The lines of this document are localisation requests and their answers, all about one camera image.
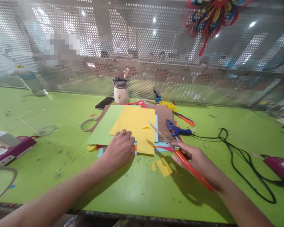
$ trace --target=scissors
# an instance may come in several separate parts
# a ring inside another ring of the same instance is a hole
[[[155,129],[155,131],[162,136],[164,141],[169,145],[174,151],[175,154],[183,161],[183,163],[186,165],[188,170],[192,173],[192,175],[201,182],[209,191],[214,191],[214,188],[189,164],[188,160],[183,156],[183,154],[174,146],[172,145],[169,140],[162,135],[162,133],[152,124],[148,121],[148,123]]]

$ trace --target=glue gun cord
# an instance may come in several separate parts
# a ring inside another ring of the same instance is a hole
[[[222,132],[225,132],[226,133],[226,137],[222,137],[221,134]],[[272,204],[275,204],[277,203],[277,200],[275,198],[275,195],[274,193],[271,191],[271,189],[268,187],[268,185],[266,184],[266,182],[264,180],[267,180],[269,182],[276,182],[276,181],[272,181],[272,180],[269,180],[265,177],[263,177],[254,167],[252,161],[251,161],[251,156],[248,152],[240,149],[240,148],[237,148],[235,147],[234,145],[232,145],[231,143],[229,143],[227,141],[227,138],[228,138],[228,132],[225,128],[222,128],[219,132],[219,135],[218,137],[201,137],[201,136],[197,136],[195,134],[192,134],[192,136],[194,137],[197,137],[197,138],[202,138],[202,139],[219,139],[221,140],[223,143],[226,144],[229,152],[230,152],[230,156],[231,156],[231,165],[233,166],[234,170],[245,180],[245,182],[252,188],[252,190],[257,193],[262,199],[264,199],[265,201],[269,202],[269,203],[272,203]],[[244,160],[248,163],[248,165],[251,167],[251,169],[254,171],[255,175],[258,177],[259,181],[261,181],[263,183],[263,185],[265,186],[265,188],[268,190],[269,194],[271,195],[272,197],[272,200],[269,200],[267,198],[265,198],[262,194],[260,194],[258,192],[258,190],[243,176],[242,173],[240,173],[240,171],[235,167],[234,165],[234,153],[232,151],[232,149],[236,149],[237,151],[239,151],[239,153],[242,155],[242,157],[244,158]]]

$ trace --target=yellow paper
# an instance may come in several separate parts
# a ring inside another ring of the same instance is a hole
[[[151,170],[154,172],[156,171],[156,164],[153,162],[151,165]]]
[[[163,166],[161,160],[158,160],[156,163],[159,167],[159,170],[161,171],[163,177],[167,177],[173,173],[172,169],[168,165],[168,163],[165,161],[164,158],[162,158],[162,161],[164,162],[165,166]]]
[[[156,110],[146,108],[124,107],[119,119],[109,132],[115,135],[117,131],[126,129],[132,132],[137,140],[137,153],[155,154],[155,130],[150,127],[149,122],[155,125]]]
[[[171,167],[169,166],[169,164],[167,163],[167,161],[165,161],[165,159],[164,159],[163,157],[162,157],[162,161],[163,161],[163,163],[164,163],[164,165],[165,165],[165,167],[166,167],[168,173],[169,173],[169,174],[172,174],[173,171],[172,171]]]

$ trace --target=mobile phone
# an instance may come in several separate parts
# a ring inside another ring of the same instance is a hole
[[[95,106],[95,109],[104,109],[105,105],[111,104],[115,99],[112,97],[106,97],[100,103]]]

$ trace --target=perforated metal sheet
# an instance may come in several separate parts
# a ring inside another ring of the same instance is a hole
[[[130,69],[131,97],[251,106],[284,80],[284,1],[253,1],[209,40],[191,37],[186,1],[0,1],[0,85],[15,64],[38,71],[49,90],[112,95],[112,78]],[[43,34],[79,34],[80,64],[43,65]],[[276,102],[284,92],[265,100]]]

